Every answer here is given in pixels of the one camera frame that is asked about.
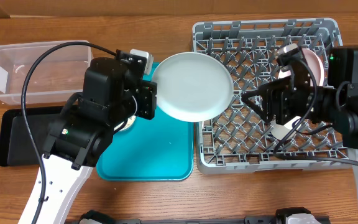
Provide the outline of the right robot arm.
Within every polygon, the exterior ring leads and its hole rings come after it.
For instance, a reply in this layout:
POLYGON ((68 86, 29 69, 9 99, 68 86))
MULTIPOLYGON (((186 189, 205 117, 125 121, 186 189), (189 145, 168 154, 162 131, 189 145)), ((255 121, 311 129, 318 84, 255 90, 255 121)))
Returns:
POLYGON ((285 124, 299 119, 273 149, 281 160, 322 161, 348 164, 356 178, 358 200, 358 46, 334 47, 329 53, 328 86, 319 86, 301 47, 291 44, 275 53, 278 65, 290 71, 290 76, 263 84, 256 90, 243 92, 242 102, 252 108, 262 120, 285 124), (348 148, 347 159, 318 156, 293 156, 280 152, 284 142, 299 125, 308 119, 324 121, 342 136, 348 148))

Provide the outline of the grey plate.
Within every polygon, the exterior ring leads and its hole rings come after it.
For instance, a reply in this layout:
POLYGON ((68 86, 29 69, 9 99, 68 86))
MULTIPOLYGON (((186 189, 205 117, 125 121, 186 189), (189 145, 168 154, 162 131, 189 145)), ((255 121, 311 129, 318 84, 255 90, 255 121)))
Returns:
POLYGON ((157 105, 172 118, 200 122, 231 104, 234 84, 228 69, 209 55, 183 52, 161 62, 152 75, 157 105))

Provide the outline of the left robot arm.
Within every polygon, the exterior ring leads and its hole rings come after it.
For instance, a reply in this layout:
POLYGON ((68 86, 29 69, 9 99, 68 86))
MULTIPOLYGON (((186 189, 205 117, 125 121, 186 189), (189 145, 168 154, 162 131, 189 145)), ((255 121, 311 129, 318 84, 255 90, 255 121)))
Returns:
POLYGON ((42 164, 20 223, 64 223, 113 136, 132 116, 155 116, 157 86, 143 79, 153 61, 150 53, 136 49, 92 59, 82 92, 72 94, 49 125, 42 164))

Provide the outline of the pink plate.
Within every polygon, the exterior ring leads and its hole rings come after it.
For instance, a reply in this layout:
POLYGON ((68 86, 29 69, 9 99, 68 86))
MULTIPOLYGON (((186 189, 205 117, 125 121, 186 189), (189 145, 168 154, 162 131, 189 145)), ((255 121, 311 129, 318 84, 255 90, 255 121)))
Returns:
MULTIPOLYGON (((310 67, 311 71, 313 72, 313 76, 316 79, 316 84, 318 86, 323 86, 324 82, 324 67, 323 63, 320 60, 320 58, 310 49, 307 48, 301 48, 302 52, 305 56, 306 62, 308 66, 310 67)), ((280 49, 275 52, 274 56, 278 56, 279 53, 284 53, 284 50, 280 49)), ((284 78, 291 74, 290 71, 283 72, 280 70, 278 74, 278 78, 284 78)))

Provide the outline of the grey bowl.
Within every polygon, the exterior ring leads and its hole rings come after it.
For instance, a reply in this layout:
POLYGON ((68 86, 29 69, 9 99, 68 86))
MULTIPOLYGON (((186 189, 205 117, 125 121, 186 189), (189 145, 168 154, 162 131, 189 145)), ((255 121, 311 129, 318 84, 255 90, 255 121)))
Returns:
POLYGON ((115 131, 125 131, 127 129, 129 129, 135 121, 136 116, 131 116, 130 118, 128 118, 127 120, 123 121, 121 124, 118 124, 114 130, 115 131))

